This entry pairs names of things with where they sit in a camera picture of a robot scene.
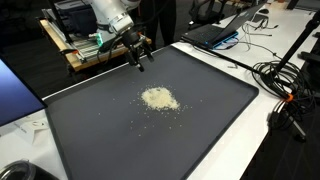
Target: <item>person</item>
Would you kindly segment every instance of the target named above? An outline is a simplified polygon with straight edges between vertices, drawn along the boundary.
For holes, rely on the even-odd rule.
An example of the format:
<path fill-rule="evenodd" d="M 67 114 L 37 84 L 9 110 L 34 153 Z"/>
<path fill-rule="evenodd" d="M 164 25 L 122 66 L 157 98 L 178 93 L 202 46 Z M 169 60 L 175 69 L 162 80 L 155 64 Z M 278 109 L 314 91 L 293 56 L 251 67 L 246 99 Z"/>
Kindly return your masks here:
<path fill-rule="evenodd" d="M 146 36 L 152 40 L 152 50 L 156 50 L 156 36 L 158 24 L 160 24 L 160 30 L 164 41 L 164 46 L 168 46 L 174 42 L 174 32 L 177 20 L 176 4 L 176 0 L 141 1 L 141 17 L 143 22 L 147 22 Z"/>

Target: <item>white table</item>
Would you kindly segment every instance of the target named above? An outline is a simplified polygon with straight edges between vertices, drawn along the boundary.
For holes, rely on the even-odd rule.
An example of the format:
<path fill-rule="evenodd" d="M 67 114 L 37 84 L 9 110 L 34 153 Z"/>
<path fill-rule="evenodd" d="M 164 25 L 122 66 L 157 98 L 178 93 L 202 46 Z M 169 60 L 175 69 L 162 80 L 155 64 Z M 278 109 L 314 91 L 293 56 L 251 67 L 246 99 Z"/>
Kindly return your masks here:
<path fill-rule="evenodd" d="M 279 56 L 283 56 L 304 30 L 305 24 L 312 18 L 312 15 L 310 16 L 309 12 L 302 10 L 284 11 L 273 8 L 270 9 L 269 18 L 270 27 L 276 24 L 279 27 L 274 30 L 266 29 L 261 33 L 272 34 L 273 36 L 251 36 L 252 43 L 263 45 L 277 52 Z M 231 18 L 223 20 L 220 26 L 225 26 L 230 20 Z M 239 30 L 239 33 L 239 37 L 242 37 L 242 30 Z M 298 52 L 311 51 L 315 42 L 316 38 L 310 36 Z M 233 64 L 201 53 L 186 43 L 175 43 L 174 46 L 258 87 L 250 72 L 241 67 L 238 69 L 228 68 Z M 238 44 L 230 50 L 219 51 L 219 53 L 250 66 L 257 62 L 274 60 L 272 54 L 264 49 L 252 46 L 250 51 L 246 52 L 246 50 L 247 46 L 245 44 Z M 304 63 L 296 55 L 291 58 L 290 62 L 298 67 L 301 67 Z M 257 98 L 230 126 L 189 179 L 239 179 L 267 134 L 267 116 L 278 101 L 277 98 L 260 88 Z M 30 118 L 45 118 L 44 111 L 31 115 Z M 41 138 L 38 139 L 39 142 L 35 142 L 31 146 L 17 136 L 13 132 L 14 129 L 12 124 L 0 128 L 0 134 L 2 135 L 0 137 L 0 168 L 16 160 L 29 159 L 32 163 L 42 167 L 59 179 L 67 179 L 50 130 L 42 132 Z"/>

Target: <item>floor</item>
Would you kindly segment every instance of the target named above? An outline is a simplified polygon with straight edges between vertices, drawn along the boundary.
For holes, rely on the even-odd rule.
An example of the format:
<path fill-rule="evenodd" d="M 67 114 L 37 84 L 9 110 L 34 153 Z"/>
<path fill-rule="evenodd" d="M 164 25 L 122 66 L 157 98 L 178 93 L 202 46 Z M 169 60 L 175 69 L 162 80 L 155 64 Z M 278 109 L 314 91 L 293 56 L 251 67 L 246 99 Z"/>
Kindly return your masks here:
<path fill-rule="evenodd" d="M 182 33 L 187 32 L 190 6 L 191 0 L 177 0 L 176 41 Z M 226 17 L 230 16 L 232 9 L 227 7 L 225 13 Z M 40 34 L 31 36 L 24 32 L 20 40 L 22 38 L 24 43 L 6 46 L 3 51 L 9 63 L 40 97 L 74 84 L 55 45 Z M 157 47 L 161 48 L 163 41 L 160 31 L 157 42 Z M 302 123 L 308 132 L 305 144 L 294 141 L 290 131 L 270 132 L 242 179 L 319 179 L 319 120 L 320 114 L 317 111 Z"/>

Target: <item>black tray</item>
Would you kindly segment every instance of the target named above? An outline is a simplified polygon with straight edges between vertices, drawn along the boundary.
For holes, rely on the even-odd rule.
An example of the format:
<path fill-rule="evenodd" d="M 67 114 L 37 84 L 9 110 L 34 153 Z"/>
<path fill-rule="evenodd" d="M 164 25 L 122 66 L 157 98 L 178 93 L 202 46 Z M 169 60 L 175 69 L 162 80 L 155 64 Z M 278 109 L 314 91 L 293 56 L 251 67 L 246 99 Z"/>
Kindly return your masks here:
<path fill-rule="evenodd" d="M 258 89 L 167 47 L 45 102 L 69 179 L 187 178 Z M 182 109 L 146 110 L 139 93 L 170 89 Z"/>

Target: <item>black chair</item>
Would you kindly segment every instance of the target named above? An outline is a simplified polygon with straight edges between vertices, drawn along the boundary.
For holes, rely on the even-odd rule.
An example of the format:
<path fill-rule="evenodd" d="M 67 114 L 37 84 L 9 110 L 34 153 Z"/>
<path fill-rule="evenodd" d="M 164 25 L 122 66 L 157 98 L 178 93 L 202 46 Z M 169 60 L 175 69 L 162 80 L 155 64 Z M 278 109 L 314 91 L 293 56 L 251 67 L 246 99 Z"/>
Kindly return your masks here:
<path fill-rule="evenodd" d="M 220 24 L 220 20 L 224 18 L 223 9 L 228 0 L 219 0 L 221 8 L 219 12 L 212 10 L 215 0 L 193 0 L 189 14 L 191 16 L 191 22 L 189 23 L 189 30 L 192 29 L 193 24 Z M 201 8 L 208 5 L 204 14 L 200 14 Z"/>

